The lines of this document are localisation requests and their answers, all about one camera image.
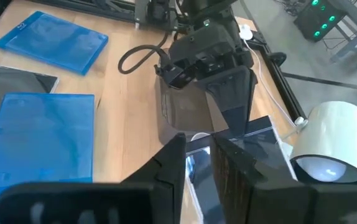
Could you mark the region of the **grey metal stand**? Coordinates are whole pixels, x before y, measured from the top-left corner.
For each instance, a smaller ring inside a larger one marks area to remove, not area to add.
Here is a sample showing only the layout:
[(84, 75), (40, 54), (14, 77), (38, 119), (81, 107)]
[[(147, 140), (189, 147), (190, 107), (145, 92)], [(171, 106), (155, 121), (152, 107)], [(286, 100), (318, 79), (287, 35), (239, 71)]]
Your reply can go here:
[[(357, 26), (357, 7), (350, 0), (330, 0), (330, 2), (342, 11), (345, 11), (347, 13), (347, 16)], [(350, 37), (340, 27), (336, 27), (348, 43), (343, 46), (335, 55), (331, 56), (330, 60), (332, 62), (339, 61), (349, 52), (357, 53), (357, 31), (355, 31), (353, 26), (347, 23), (344, 19), (342, 21), (353, 31), (353, 34), (355, 36)]]

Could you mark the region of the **white round puck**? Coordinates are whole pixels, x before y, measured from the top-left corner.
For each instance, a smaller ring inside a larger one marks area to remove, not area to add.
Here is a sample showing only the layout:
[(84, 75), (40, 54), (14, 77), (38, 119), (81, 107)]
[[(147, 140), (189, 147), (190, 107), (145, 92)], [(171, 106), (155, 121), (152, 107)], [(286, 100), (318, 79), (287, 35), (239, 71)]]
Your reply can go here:
[(239, 30), (240, 30), (239, 36), (240, 36), (243, 40), (248, 41), (248, 40), (251, 40), (251, 39), (253, 38), (253, 32), (252, 32), (252, 30), (251, 30), (251, 28), (250, 28), (249, 25), (247, 25), (247, 24), (241, 24), (241, 25), (239, 26)]

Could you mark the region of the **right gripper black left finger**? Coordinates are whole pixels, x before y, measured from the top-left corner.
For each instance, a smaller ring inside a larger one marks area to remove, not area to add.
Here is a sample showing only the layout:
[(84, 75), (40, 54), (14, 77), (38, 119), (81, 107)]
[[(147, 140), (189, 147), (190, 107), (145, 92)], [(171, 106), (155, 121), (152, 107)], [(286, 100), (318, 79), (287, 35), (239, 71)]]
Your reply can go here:
[(28, 182), (0, 195), (0, 224), (180, 224), (186, 138), (120, 183)]

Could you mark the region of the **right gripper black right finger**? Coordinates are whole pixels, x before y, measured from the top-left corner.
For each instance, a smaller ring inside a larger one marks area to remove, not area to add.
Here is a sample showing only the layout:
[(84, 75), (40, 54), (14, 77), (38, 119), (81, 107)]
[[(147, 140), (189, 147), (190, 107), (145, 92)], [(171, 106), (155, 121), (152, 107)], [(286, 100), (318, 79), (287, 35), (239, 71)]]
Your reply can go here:
[(309, 184), (212, 134), (211, 164), (226, 224), (357, 224), (357, 184)]

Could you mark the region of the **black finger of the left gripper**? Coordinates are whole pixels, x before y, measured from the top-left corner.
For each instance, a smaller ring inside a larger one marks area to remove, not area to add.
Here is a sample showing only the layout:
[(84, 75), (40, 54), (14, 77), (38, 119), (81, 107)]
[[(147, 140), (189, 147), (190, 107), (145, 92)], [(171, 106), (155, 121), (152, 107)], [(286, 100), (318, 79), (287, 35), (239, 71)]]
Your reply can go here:
[(202, 89), (212, 96), (235, 137), (246, 134), (256, 83), (255, 73), (244, 65), (202, 79)]

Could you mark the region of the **black box with green lights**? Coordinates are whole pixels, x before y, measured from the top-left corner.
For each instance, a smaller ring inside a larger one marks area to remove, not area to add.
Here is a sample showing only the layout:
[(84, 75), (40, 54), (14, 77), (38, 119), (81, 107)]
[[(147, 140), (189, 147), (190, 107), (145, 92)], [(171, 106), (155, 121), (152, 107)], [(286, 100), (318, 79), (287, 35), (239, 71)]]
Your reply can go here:
[(322, 40), (347, 12), (335, 0), (310, 0), (294, 20), (294, 25), (306, 40)]

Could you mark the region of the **blue disc case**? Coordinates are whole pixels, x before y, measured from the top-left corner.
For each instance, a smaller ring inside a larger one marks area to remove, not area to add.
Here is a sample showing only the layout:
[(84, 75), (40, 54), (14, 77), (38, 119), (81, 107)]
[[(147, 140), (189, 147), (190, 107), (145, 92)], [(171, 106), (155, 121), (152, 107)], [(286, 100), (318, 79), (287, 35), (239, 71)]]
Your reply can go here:
[(0, 193), (23, 182), (92, 182), (94, 120), (94, 95), (6, 94)]
[(108, 36), (36, 11), (0, 38), (0, 49), (86, 75)]

